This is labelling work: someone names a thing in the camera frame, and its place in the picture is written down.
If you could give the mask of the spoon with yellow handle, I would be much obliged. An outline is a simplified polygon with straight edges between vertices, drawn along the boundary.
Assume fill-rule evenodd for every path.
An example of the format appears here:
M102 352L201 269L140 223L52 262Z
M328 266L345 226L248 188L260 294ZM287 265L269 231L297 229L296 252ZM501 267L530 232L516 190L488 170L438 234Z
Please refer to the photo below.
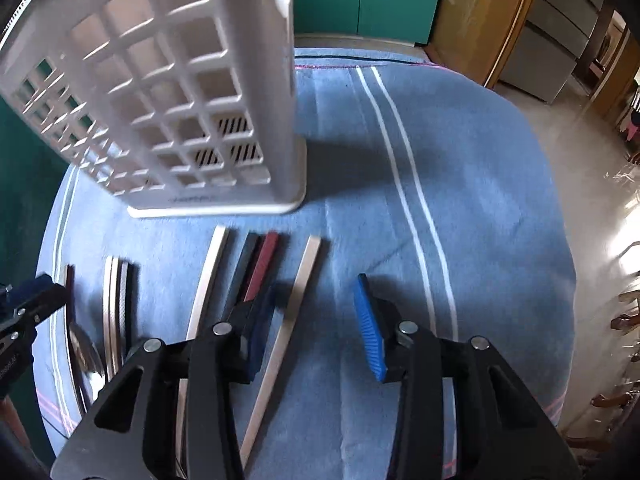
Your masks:
M78 410L81 416L84 416L105 386L106 373L96 345L76 321L75 267L72 264L66 264L64 278L68 292L64 313L67 361Z

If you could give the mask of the dark red chopstick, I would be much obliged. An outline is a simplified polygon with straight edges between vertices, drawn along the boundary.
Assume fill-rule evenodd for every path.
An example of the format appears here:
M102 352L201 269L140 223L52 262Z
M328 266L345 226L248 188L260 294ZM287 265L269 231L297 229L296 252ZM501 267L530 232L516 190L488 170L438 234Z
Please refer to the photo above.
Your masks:
M252 267L252 273L245 289L244 301L254 300L258 292L262 289L262 284L266 279L269 271L270 263L274 253L278 247L279 234L274 231L268 232L262 239L262 244L259 246L259 252L254 266Z

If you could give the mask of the black patterned chopstick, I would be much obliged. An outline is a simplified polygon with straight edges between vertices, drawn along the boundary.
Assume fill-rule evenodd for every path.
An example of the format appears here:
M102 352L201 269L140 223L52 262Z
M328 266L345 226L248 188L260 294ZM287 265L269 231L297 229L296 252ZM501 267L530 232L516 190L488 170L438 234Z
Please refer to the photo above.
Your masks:
M131 339L131 266L126 260L120 262L120 278L119 278L119 338L120 353L122 358L126 359L126 355L130 349Z

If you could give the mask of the beige white chopstick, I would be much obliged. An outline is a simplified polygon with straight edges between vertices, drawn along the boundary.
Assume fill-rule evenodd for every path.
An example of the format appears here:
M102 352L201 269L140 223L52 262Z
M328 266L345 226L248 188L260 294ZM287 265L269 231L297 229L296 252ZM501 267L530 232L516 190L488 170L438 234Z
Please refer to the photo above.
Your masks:
M209 248L203 263L198 287L192 304L188 328L186 329L186 340L192 340L198 334L203 318L205 307L208 305L210 294L212 293L218 266L224 253L228 229L225 226L216 226L210 240ZM186 465L184 464L184 425L186 424L186 390L188 381L181 379L178 387L177 420L176 420L176 471L178 477L186 478Z

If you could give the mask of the blue striped tablecloth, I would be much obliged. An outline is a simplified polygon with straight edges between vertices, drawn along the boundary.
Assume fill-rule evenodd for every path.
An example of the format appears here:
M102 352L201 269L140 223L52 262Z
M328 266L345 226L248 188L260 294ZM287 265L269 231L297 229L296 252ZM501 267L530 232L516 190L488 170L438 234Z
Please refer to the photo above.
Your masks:
M183 340L216 226L229 230L209 319L224 310L244 238L276 231L277 279L294 281L306 241L320 254L247 474L381 479L398 389L371 374L354 308L373 291L442 338L493 342L552 422L574 347L576 273L548 160L526 118L451 70L406 63L299 62L296 128L307 194L284 216L136 219L77 170L55 197L38 271L76 271L76 318L101 335L108 257L138 270L133 340Z

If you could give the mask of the white plastic utensil basket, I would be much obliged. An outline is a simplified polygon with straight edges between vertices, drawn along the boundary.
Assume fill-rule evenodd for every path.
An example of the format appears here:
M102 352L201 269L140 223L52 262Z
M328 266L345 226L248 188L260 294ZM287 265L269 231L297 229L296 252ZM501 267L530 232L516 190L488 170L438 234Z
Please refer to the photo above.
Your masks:
M304 200L293 0L1 0L1 94L138 218Z

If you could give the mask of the grey refrigerator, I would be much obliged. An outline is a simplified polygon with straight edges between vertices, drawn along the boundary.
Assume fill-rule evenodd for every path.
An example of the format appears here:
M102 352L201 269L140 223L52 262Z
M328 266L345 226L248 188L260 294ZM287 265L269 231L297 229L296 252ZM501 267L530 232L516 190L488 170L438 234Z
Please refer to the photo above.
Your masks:
M500 81L551 103L597 25L604 0L534 0Z

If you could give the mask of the wooden sliding door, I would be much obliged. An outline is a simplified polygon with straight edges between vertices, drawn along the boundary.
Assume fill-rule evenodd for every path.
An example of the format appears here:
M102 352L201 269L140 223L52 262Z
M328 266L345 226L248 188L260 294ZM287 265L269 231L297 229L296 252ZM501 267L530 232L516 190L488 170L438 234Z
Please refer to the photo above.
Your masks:
M435 63L492 88L534 0L439 0L425 52Z

